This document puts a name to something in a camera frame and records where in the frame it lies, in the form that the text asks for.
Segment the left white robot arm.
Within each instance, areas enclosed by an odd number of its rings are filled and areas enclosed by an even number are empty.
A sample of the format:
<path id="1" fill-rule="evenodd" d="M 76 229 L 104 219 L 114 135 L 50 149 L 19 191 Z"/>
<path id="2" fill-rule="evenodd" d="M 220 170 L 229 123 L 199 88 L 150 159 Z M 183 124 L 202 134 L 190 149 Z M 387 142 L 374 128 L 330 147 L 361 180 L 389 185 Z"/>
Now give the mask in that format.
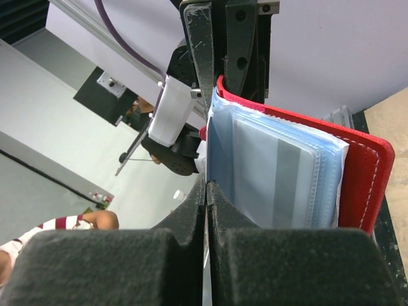
<path id="1" fill-rule="evenodd" d="M 218 80 L 262 104 L 269 92 L 272 17 L 278 1 L 175 1 L 185 38 L 174 50 L 141 142 L 176 174 L 196 172 L 200 137 L 187 122 L 194 107 L 206 117 Z"/>

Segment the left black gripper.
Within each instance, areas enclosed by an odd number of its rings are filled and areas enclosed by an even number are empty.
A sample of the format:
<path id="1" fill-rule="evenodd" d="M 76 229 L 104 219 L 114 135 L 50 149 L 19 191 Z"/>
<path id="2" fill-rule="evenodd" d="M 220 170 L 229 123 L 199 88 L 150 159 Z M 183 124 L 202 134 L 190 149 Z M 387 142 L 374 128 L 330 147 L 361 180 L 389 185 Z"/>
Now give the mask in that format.
<path id="1" fill-rule="evenodd" d="M 264 103 L 269 92 L 272 17 L 279 1 L 179 1 L 178 11 L 205 110 L 224 88 Z"/>

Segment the red leather card holder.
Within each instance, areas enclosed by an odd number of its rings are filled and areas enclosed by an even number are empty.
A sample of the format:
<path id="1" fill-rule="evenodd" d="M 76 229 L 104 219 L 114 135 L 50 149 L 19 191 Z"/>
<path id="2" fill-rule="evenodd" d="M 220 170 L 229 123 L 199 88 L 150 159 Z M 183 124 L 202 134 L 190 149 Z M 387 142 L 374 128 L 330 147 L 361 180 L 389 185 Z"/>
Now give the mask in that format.
<path id="1" fill-rule="evenodd" d="M 220 76 L 207 123 L 206 178 L 266 229 L 374 229 L 395 159 L 390 142 L 255 103 Z"/>

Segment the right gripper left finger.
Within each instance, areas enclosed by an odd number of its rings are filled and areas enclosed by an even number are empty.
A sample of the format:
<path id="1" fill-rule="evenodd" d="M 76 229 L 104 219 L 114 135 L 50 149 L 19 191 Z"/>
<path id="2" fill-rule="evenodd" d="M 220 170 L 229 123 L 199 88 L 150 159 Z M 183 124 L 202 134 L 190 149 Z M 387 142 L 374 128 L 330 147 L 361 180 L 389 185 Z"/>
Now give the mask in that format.
<path id="1" fill-rule="evenodd" d="M 151 229 L 40 238 L 19 256 L 2 305 L 201 305 L 206 183 Z"/>

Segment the person in striped shirt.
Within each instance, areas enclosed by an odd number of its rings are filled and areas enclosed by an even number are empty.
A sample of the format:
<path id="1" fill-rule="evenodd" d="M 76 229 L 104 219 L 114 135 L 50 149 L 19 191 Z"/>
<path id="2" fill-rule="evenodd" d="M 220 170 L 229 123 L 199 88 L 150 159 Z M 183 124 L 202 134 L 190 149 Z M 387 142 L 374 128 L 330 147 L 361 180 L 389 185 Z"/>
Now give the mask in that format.
<path id="1" fill-rule="evenodd" d="M 40 238 L 66 238 L 72 236 L 76 231 L 118 229 L 119 219 L 114 212 L 109 210 L 57 217 L 33 227 L 21 236 L 1 245 L 1 289 L 10 280 L 21 253 Z"/>

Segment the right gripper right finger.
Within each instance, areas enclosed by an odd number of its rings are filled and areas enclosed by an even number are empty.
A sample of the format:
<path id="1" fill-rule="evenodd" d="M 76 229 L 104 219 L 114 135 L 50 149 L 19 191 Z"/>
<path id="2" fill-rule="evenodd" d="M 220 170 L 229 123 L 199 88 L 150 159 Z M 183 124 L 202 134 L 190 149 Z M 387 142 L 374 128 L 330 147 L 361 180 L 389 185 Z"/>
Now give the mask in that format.
<path id="1" fill-rule="evenodd" d="M 372 239 L 358 229 L 263 229 L 207 184 L 214 305 L 400 305 Z"/>

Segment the silver credit card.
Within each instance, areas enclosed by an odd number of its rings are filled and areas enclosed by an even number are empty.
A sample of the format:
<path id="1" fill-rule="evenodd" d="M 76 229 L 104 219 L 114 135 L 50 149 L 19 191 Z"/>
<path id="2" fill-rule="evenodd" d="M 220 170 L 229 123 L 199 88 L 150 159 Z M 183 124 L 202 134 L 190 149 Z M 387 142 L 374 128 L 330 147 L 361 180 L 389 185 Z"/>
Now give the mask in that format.
<path id="1" fill-rule="evenodd" d="M 266 229 L 306 228 L 320 154 L 249 119 L 233 122 L 235 203 Z"/>

